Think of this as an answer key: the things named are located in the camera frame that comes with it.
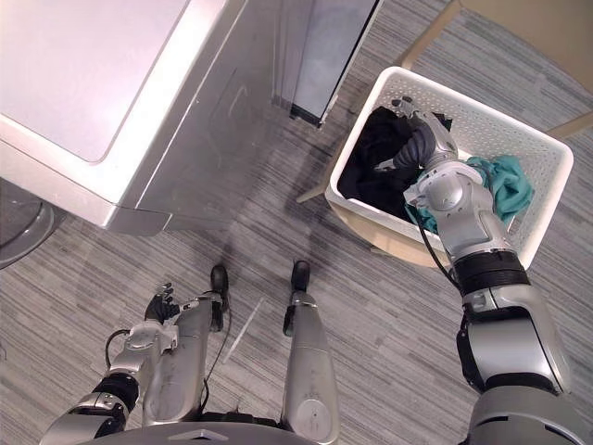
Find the clothes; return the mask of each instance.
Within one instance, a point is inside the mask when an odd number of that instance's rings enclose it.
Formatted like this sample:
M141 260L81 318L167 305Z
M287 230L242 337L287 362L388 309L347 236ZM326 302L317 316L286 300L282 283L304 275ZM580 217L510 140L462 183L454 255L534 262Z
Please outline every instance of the clothes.
M420 169L376 172L374 166L393 158L406 145L412 129L406 118L379 107L367 119L337 184L346 198L354 198L411 222L403 192L416 182Z
M491 189L496 213L505 225L508 226L514 215L527 209L531 204L534 189L521 169L517 157L503 155L491 161L471 157L466 163L480 173L484 180L484 187ZM408 208L406 211L416 223ZM419 209L419 213L423 218L424 228L434 234L438 233L435 217L426 209Z

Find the teal cloth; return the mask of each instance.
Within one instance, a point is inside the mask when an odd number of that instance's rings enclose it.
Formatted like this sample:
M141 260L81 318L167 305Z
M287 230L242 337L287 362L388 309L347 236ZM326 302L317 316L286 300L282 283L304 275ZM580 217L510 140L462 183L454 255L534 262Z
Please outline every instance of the teal cloth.
M465 161L480 173L484 181L484 187L490 188L492 180L492 194L494 204L499 218L509 225L512 217L521 210L527 209L534 196L534 189L521 169L521 164L515 156L503 155L493 158L491 161L473 156ZM406 206L412 221L416 223L414 215ZM438 234L436 230L436 219L427 209L418 209L423 219L424 229Z

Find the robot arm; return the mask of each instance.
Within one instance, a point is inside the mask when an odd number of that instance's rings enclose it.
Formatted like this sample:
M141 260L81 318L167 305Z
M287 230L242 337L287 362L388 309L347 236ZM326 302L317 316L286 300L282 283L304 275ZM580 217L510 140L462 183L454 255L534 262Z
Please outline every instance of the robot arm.
M586 444L587 429L564 394L571 373L546 303L531 286L473 168L458 161L441 123L408 97L397 112L416 125L412 140L378 170L425 167L407 202L435 216L463 296L457 336L463 375L478 392L466 444Z
M182 309L197 303L189 301ZM178 327L163 322L179 311L168 293L156 294L146 310L146 319L132 328L106 376L90 394L58 417L40 445L78 444L123 431L130 412L150 383L160 355L177 347Z

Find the white laundry basket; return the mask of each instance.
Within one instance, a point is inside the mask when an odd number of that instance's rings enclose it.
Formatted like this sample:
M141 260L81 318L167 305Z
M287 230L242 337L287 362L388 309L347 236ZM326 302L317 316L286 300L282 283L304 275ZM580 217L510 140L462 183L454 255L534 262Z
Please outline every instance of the white laundry basket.
M388 68L377 79L332 171L325 190L327 200L422 242L414 224L357 199L345 199L337 189L338 180L369 115L377 107L391 108L392 99L402 95L412 97L424 109L444 113L453 119L451 135L462 159L469 156L491 159L498 155L519 158L535 194L529 208L511 225L510 235L519 260L525 269L528 268L573 167L573 152L566 144L409 70ZM428 235L434 248L443 251L438 236Z

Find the floor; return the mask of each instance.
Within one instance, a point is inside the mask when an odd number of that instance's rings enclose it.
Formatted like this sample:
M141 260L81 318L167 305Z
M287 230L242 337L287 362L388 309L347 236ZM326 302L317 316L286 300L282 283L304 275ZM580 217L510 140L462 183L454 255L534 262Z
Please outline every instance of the floor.
M334 351L340 443L462 440L477 396L461 376L455 348L458 295L436 270L372 254L322 197L295 202L321 179L351 126L348 106L443 6L385 1L327 123L316 130L286 121L229 232L137 238L69 217L40 248L0 272L0 442L37 443L100 380L105 339L141 320L156 286L172 281L180 299L192 296L208 288L218 261L232 281L231 339L264 300L230 360L215 370L208 408L277 418L290 345L282 322L295 259L311 262L309 291ZM543 57L469 13L447 27L414 70L540 129L593 108L593 97ZM573 361L570 399L591 428L593 131L567 143L573 172L530 276ZM221 338L211 336L208 362ZM139 425L138 414L130 427Z

